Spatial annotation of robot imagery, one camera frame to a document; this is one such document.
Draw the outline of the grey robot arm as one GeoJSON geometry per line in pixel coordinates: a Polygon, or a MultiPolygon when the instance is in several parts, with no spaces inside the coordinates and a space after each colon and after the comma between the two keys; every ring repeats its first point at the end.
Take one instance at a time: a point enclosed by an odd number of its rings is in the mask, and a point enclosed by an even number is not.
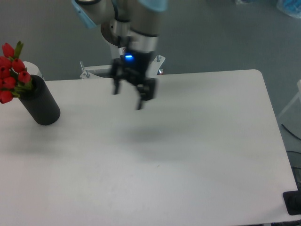
{"type": "Polygon", "coordinates": [[[87,28],[100,26],[111,48],[110,66],[82,67],[82,78],[89,73],[107,73],[113,79],[113,94],[121,81],[132,84],[138,95],[137,109],[155,97],[157,76],[165,57],[155,56],[160,25],[167,9],[166,0],[73,0],[76,14],[87,28]]]}

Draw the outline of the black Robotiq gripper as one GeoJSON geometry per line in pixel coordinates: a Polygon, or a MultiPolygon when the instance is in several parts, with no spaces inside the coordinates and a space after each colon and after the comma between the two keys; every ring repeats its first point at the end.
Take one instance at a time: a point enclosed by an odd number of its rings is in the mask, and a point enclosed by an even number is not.
{"type": "Polygon", "coordinates": [[[141,110],[145,101],[152,100],[156,94],[157,79],[147,78],[146,71],[150,65],[153,52],[143,53],[127,50],[120,58],[112,62],[111,78],[113,79],[113,94],[119,93],[120,83],[127,80],[136,86],[139,100],[136,109],[141,110]]]}

